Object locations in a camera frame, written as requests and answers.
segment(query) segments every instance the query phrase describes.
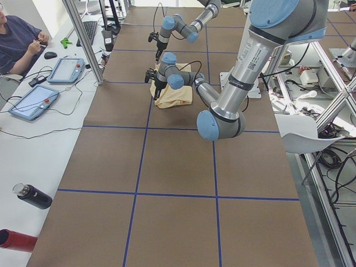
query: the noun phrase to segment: tablet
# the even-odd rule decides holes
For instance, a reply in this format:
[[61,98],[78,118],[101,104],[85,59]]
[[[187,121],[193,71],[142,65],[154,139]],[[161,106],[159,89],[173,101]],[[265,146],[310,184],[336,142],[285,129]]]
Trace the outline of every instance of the tablet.
[[25,94],[8,112],[17,117],[32,121],[38,118],[58,97],[55,89],[36,85]]
[[51,74],[49,83],[74,83],[85,68],[83,58],[60,58]]

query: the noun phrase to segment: red cylinder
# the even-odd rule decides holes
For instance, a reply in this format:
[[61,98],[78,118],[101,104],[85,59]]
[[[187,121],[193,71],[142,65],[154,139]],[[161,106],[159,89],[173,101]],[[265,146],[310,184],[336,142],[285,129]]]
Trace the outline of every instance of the red cylinder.
[[37,237],[22,233],[0,230],[0,248],[13,249],[25,252],[32,252],[36,244]]

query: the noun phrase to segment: cloth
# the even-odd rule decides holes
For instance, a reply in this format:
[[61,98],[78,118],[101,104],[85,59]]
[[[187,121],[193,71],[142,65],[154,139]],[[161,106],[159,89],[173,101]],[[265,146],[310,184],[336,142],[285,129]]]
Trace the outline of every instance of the cloth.
[[[0,34],[0,73],[8,73],[16,61],[23,57],[27,48],[33,40],[37,40],[40,29],[32,26],[26,21],[16,16],[6,16],[7,22],[4,24],[7,34]],[[34,65],[44,48],[33,56],[28,70]]]
[[[182,68],[186,64],[176,64],[177,68]],[[190,65],[186,66],[182,69],[182,71],[191,71]],[[151,94],[155,95],[156,86],[155,83],[151,84]],[[192,89],[190,86],[183,86],[178,90],[173,90],[169,84],[167,84],[166,88],[161,91],[160,98],[155,101],[155,105],[159,108],[168,108],[173,106],[180,105],[190,105],[193,100]]]

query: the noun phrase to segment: black bottle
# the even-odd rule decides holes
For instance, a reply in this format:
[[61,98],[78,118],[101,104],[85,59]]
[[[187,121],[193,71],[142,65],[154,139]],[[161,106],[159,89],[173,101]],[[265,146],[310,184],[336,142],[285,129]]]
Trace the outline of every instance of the black bottle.
[[32,185],[16,184],[12,191],[17,197],[31,205],[44,210],[51,206],[52,198],[46,195],[44,192],[39,191]]

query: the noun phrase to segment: blue shirt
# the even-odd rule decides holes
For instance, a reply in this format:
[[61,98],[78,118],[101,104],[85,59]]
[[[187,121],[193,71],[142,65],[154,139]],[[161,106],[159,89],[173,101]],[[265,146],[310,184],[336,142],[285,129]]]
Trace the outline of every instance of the blue shirt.
[[[0,73],[8,73],[16,61],[23,57],[27,48],[33,40],[38,39],[40,29],[35,28],[26,21],[16,16],[6,16],[7,22],[4,24],[6,27],[6,34],[0,34]],[[33,56],[28,70],[33,66],[37,58],[41,55],[44,48]]]

